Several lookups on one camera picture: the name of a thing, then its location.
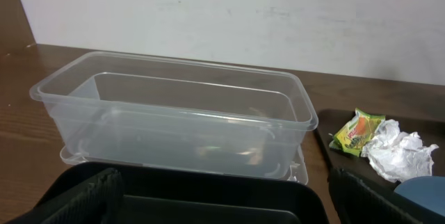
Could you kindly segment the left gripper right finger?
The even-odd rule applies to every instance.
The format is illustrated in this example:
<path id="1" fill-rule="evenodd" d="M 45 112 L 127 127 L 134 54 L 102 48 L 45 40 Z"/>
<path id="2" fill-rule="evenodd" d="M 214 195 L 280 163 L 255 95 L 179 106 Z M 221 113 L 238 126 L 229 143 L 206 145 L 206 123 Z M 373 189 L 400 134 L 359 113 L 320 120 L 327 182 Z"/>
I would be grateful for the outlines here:
<path id="1" fill-rule="evenodd" d="M 328 188 L 342 223 L 403 224 L 421 223 L 418 209 L 407 200 L 373 182 L 333 168 Z"/>

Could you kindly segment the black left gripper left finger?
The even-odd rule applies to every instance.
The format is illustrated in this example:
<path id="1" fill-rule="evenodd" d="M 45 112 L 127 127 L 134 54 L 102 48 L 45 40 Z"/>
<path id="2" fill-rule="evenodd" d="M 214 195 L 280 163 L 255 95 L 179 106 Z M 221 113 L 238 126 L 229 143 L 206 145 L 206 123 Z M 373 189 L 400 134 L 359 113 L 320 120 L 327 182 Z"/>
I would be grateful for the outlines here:
<path id="1" fill-rule="evenodd" d="M 116 223 L 123 195 L 121 174 L 107 168 L 9 223 Z"/>

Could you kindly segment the white tissue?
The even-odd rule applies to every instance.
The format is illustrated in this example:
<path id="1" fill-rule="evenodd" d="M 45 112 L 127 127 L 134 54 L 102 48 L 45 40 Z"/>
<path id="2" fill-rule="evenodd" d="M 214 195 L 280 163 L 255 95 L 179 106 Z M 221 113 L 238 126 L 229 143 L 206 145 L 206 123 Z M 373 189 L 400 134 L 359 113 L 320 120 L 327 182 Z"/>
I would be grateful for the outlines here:
<path id="1" fill-rule="evenodd" d="M 432 153 L 438 148 L 436 144 L 425 146 L 416 131 L 401 131 L 399 122 L 385 120 L 360 156 L 367 158 L 372 169 L 388 182 L 405 182 L 432 175 Z"/>

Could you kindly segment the large blue plate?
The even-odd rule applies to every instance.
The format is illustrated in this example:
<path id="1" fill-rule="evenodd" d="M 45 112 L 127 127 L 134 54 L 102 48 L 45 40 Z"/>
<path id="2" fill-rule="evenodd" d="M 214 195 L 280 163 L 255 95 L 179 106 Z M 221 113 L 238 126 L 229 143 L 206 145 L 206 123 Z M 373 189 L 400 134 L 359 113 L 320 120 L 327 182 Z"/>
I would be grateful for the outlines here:
<path id="1" fill-rule="evenodd" d="M 444 177 L 415 177 L 399 184 L 394 192 L 426 209 L 444 216 Z"/>

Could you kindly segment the yellow snack wrapper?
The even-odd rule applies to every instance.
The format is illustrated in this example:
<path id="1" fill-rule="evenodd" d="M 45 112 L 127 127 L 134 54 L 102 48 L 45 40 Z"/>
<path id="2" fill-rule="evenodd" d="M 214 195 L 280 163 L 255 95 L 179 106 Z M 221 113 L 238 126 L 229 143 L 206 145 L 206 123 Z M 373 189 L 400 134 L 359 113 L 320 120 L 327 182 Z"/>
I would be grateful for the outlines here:
<path id="1" fill-rule="evenodd" d="M 385 120 L 384 115 L 371 115 L 356 108 L 355 116 L 332 136 L 329 148 L 359 157 Z"/>

